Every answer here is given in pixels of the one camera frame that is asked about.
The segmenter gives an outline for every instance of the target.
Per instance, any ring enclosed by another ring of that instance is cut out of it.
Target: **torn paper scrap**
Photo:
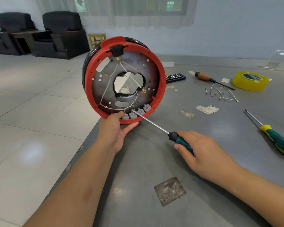
[[[222,80],[221,80],[221,82],[224,82],[224,83],[229,83],[231,80],[230,79],[226,79],[226,78],[223,78]]]
[[[130,93],[129,87],[123,87],[123,88],[121,88],[121,93],[123,93],[123,94],[129,94],[129,93]]]
[[[205,114],[208,115],[212,115],[213,113],[217,112],[218,110],[220,110],[219,108],[209,105],[208,107],[204,107],[202,105],[196,106],[196,109],[198,109],[199,111],[204,112]]]
[[[165,89],[174,89],[175,86],[174,85],[169,85],[169,86],[166,86]]]
[[[185,118],[188,118],[188,119],[192,119],[193,117],[195,117],[195,114],[189,113],[185,110],[180,110],[179,113],[182,114]]]
[[[173,68],[175,64],[175,62],[167,62],[167,61],[161,61],[161,63],[163,67],[166,67],[166,68]]]

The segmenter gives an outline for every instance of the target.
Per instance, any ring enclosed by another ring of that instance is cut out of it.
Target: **yellow and green screwdriver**
[[[284,137],[275,132],[270,125],[263,125],[259,120],[257,120],[249,111],[245,111],[254,118],[260,125],[261,131],[267,134],[267,136],[273,141],[276,148],[284,154]]]

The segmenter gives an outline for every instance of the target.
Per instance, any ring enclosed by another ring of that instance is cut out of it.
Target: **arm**
[[[178,131],[193,148],[174,147],[189,167],[248,204],[274,227],[284,227],[284,188],[239,166],[216,142],[197,132]]]
[[[106,177],[126,134],[138,125],[120,129],[123,112],[100,122],[95,143],[84,153],[65,179],[23,225],[92,226]]]

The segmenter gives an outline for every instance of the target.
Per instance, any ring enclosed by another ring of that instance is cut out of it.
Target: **screwdriver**
[[[219,84],[219,85],[222,85],[222,86],[224,86],[224,87],[230,88],[231,90],[234,90],[234,91],[235,91],[234,88],[228,87],[228,86],[226,86],[226,85],[224,85],[224,84],[221,84],[221,83],[219,83],[219,82],[216,82],[216,80],[214,80],[213,78],[210,78],[208,75],[206,75],[206,74],[204,74],[204,73],[196,72],[196,73],[195,73],[195,77],[197,77],[199,80],[204,80],[204,81],[206,81],[206,82],[217,83],[217,84]]]
[[[263,125],[246,109],[245,111],[261,125],[261,131],[267,134],[267,136],[273,141],[276,148],[284,154],[284,137],[275,132],[270,125]]]
[[[157,128],[159,128],[160,130],[164,131],[165,133],[167,133],[167,136],[169,137],[169,140],[177,143],[177,144],[181,144],[183,146],[186,147],[186,149],[189,150],[190,153],[193,154],[193,149],[190,147],[190,145],[182,138],[180,137],[176,132],[168,132],[167,130],[164,130],[162,127],[156,125],[154,122],[148,120],[147,118],[145,118],[144,116],[140,115],[139,113],[137,113],[136,111],[132,110],[132,112],[136,113],[138,116],[144,118],[145,120],[147,120],[148,122],[150,122],[152,125],[155,125]]]

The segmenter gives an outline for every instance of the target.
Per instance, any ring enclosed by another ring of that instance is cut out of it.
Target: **wooden stool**
[[[88,38],[89,38],[89,42],[91,43],[91,48],[95,47],[100,42],[106,40],[106,34],[105,33],[87,34],[87,35],[88,35]]]

